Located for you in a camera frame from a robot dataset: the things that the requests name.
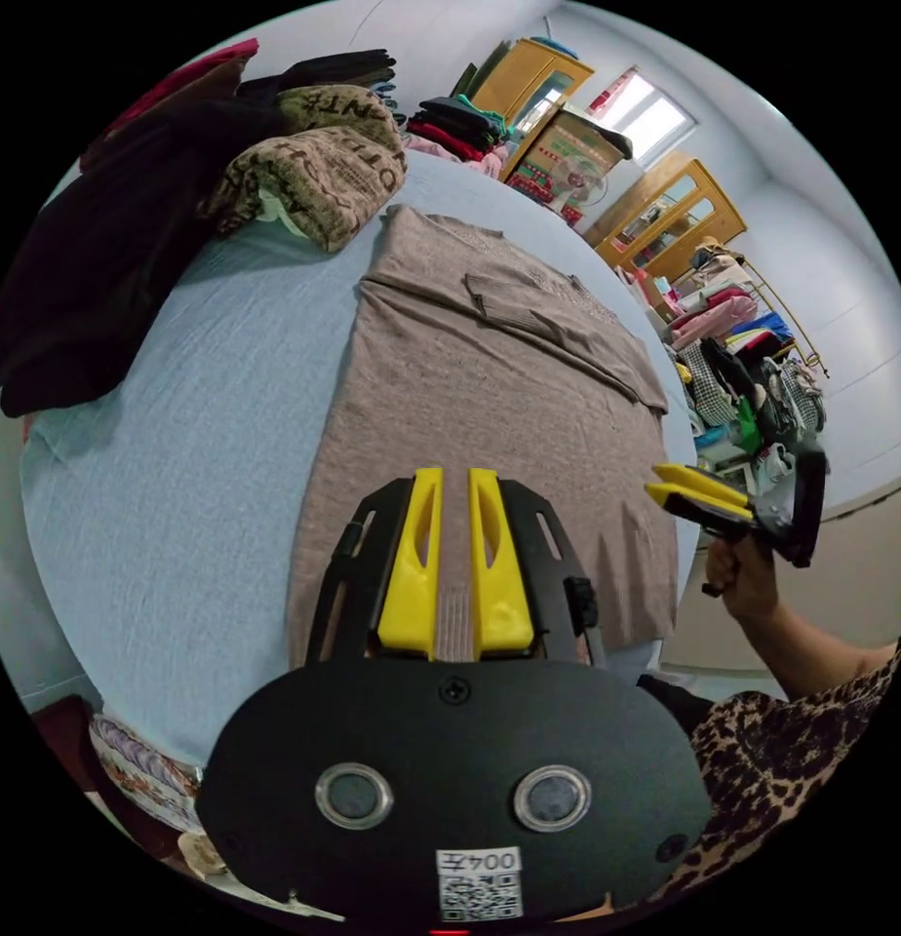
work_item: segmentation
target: person's hand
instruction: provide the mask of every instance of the person's hand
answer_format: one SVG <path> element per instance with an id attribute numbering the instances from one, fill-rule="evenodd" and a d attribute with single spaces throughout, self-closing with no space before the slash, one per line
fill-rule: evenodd
<path id="1" fill-rule="evenodd" d="M 727 613 L 737 621 L 765 623 L 779 605 L 772 555 L 752 536 L 731 544 L 717 539 L 707 553 L 707 580 L 720 589 Z"/>

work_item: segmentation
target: red clothing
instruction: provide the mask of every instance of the red clothing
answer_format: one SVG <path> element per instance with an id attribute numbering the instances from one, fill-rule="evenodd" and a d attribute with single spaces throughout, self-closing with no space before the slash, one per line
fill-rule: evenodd
<path id="1" fill-rule="evenodd" d="M 425 139 L 430 139 L 433 143 L 440 143 L 446 150 L 449 150 L 458 159 L 462 159 L 468 163 L 479 163 L 486 155 L 486 153 L 481 153 L 480 150 L 476 148 L 476 146 L 471 146 L 469 143 L 464 143 L 455 136 L 451 136 L 450 134 L 441 130 L 440 127 L 435 127 L 433 124 L 420 123 L 413 118 L 409 120 L 409 133 L 416 134 L 417 136 L 424 137 Z"/>
<path id="2" fill-rule="evenodd" d="M 225 49 L 217 49 L 216 52 L 208 56 L 198 58 L 190 62 L 183 68 L 173 71 L 167 78 L 163 78 L 155 85 L 151 91 L 142 95 L 131 107 L 124 110 L 103 132 L 106 137 L 110 131 L 118 130 L 124 124 L 131 123 L 137 117 L 140 117 L 146 110 L 150 110 L 159 101 L 169 98 L 175 91 L 179 91 L 185 85 L 189 85 L 198 78 L 203 78 L 207 72 L 213 70 L 218 65 L 234 59 L 251 59 L 258 52 L 258 40 L 246 39 L 244 42 L 238 42 L 235 46 L 227 46 Z"/>

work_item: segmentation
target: screw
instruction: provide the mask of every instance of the screw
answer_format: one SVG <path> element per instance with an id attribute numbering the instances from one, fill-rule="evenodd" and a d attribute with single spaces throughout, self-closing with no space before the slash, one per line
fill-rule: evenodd
<path id="1" fill-rule="evenodd" d="M 460 676 L 448 676 L 438 686 L 438 695 L 448 705 L 463 705 L 470 698 L 470 683 Z"/>

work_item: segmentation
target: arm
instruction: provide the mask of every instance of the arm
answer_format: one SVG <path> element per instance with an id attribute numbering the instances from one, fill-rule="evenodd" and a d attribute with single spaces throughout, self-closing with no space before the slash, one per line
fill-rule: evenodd
<path id="1" fill-rule="evenodd" d="M 779 599 L 775 568 L 752 537 L 735 546 L 715 542 L 708 581 L 724 591 L 731 617 L 790 699 L 823 692 L 887 663 L 895 644 L 861 649 L 824 634 Z"/>

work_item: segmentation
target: ceiling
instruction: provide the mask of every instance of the ceiling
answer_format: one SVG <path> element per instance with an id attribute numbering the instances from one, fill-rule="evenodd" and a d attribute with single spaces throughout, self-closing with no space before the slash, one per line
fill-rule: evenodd
<path id="1" fill-rule="evenodd" d="M 566 8 L 648 48 L 713 103 L 746 138 L 769 174 L 827 215 L 894 284 L 898 279 L 880 239 L 846 186 L 817 150 L 764 97 L 676 39 L 615 13 L 581 3 Z"/>

